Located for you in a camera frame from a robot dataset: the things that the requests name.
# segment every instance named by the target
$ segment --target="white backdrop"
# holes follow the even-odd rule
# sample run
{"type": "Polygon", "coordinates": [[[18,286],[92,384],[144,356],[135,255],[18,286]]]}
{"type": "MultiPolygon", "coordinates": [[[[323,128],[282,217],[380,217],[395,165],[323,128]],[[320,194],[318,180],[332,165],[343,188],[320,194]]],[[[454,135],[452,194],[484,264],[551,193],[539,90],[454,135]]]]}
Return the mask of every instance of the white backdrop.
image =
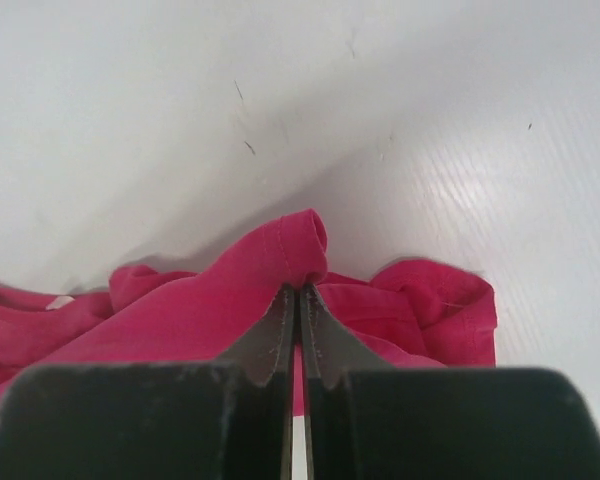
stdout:
{"type": "Polygon", "coordinates": [[[499,362],[600,426],[600,0],[0,1],[0,282],[201,269],[305,207],[342,273],[483,274],[499,362]]]}

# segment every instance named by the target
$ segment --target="fabric fold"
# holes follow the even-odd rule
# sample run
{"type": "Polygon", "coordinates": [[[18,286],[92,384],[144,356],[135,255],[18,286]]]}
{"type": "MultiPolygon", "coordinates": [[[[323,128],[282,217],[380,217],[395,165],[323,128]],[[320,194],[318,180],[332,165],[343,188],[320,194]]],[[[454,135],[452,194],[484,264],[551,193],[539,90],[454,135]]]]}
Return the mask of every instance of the fabric fold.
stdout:
{"type": "MultiPolygon", "coordinates": [[[[199,274],[126,266],[111,275],[109,292],[75,298],[0,287],[0,395],[31,364],[210,360],[262,317],[285,283],[317,284],[333,315],[396,366],[494,364],[487,282],[423,259],[366,282],[328,272],[326,249],[320,217],[305,210],[246,234],[199,274]]],[[[294,355],[301,414],[298,349],[294,355]]]]}

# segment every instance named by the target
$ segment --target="pink garment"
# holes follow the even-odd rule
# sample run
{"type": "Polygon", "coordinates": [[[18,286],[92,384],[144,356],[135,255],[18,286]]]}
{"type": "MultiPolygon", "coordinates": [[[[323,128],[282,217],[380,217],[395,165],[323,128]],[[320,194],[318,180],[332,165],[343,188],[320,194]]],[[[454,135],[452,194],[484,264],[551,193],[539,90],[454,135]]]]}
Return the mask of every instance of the pink garment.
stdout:
{"type": "MultiPolygon", "coordinates": [[[[334,316],[395,365],[494,365],[496,313],[484,280],[418,259],[363,282],[328,273],[326,247],[320,218],[306,210],[247,234],[200,274],[122,267],[108,293],[50,311],[53,295],[0,287],[0,395],[33,363],[212,359],[262,317],[283,283],[318,284],[334,316]]],[[[300,373],[296,362],[295,414],[300,373]]]]}

